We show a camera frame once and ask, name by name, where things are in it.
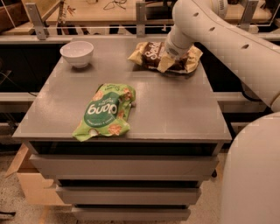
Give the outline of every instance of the metal bracket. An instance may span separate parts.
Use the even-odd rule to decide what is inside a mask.
[[[41,19],[37,5],[35,3],[26,3],[25,6],[33,22],[37,38],[45,40],[49,36],[49,32]]]
[[[138,38],[145,36],[146,5],[143,1],[136,2],[136,35]]]
[[[256,11],[256,6],[259,0],[241,0],[241,5],[245,8],[241,21],[239,23],[240,28],[244,31],[249,31],[250,24],[252,22],[252,18]]]

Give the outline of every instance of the floor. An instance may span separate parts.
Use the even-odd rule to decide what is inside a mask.
[[[190,206],[191,215],[187,221],[91,221],[76,220],[69,206],[28,205],[21,190],[16,173],[8,178],[8,170],[14,153],[0,153],[0,211],[16,212],[14,217],[0,214],[3,224],[219,224],[221,210],[221,183],[227,153],[219,154],[218,176],[203,182],[202,194],[195,206]]]

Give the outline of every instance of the cardboard box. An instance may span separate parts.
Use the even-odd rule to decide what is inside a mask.
[[[52,179],[45,179],[29,161],[31,153],[22,144],[12,161],[5,177],[16,172],[24,196],[29,204],[45,206],[69,206],[63,203],[55,192],[56,185]]]

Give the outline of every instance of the metal table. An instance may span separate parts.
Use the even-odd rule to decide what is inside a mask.
[[[14,134],[82,220],[186,220],[231,140],[201,64],[186,76],[147,71],[127,58],[138,42],[165,37],[94,36],[88,67],[63,59]],[[72,132],[102,83],[136,90],[124,136],[80,143]]]

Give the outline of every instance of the drawer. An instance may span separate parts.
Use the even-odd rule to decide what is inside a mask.
[[[77,220],[91,221],[185,221],[191,211],[185,207],[105,206],[73,207]]]
[[[57,194],[66,204],[83,205],[194,205],[199,188],[164,187],[60,187]]]
[[[205,180],[217,157],[32,155],[49,179]]]

